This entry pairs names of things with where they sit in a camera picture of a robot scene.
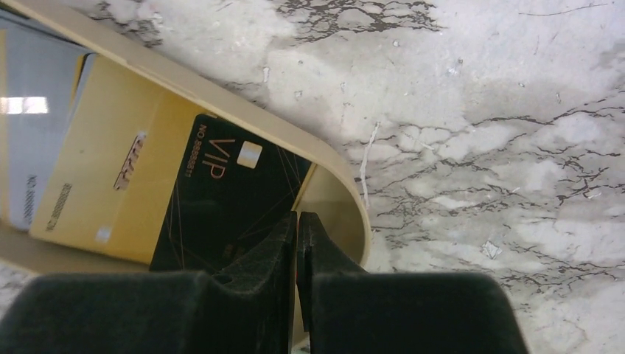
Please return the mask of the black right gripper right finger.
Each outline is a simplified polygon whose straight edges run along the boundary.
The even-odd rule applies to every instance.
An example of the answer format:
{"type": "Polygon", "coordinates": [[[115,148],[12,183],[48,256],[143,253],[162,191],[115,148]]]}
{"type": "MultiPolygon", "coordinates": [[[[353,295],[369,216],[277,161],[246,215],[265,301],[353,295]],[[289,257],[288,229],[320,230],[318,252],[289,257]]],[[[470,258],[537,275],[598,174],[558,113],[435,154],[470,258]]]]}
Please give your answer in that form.
{"type": "Polygon", "coordinates": [[[476,272],[369,273],[298,221],[296,284],[313,353],[526,353],[511,304],[476,272]]]}

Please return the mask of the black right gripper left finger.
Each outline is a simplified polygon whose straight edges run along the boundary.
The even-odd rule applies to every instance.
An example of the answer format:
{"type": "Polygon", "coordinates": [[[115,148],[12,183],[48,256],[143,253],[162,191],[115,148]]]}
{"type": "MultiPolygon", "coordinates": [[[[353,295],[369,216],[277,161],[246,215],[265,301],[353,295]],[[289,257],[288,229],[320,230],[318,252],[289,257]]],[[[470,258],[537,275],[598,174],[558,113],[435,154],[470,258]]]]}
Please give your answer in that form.
{"type": "Polygon", "coordinates": [[[297,214],[231,265],[203,271],[52,274],[1,320],[3,353],[288,353],[297,214]]]}

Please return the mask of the black VIP card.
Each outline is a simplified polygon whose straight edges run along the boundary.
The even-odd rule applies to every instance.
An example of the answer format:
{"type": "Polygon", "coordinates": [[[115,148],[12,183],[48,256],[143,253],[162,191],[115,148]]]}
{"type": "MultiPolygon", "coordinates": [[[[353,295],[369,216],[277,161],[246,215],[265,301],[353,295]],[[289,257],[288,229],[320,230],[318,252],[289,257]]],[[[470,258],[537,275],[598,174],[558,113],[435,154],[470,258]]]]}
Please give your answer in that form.
{"type": "Polygon", "coordinates": [[[217,273],[296,204],[312,164],[208,114],[195,117],[150,271],[217,273]]]}

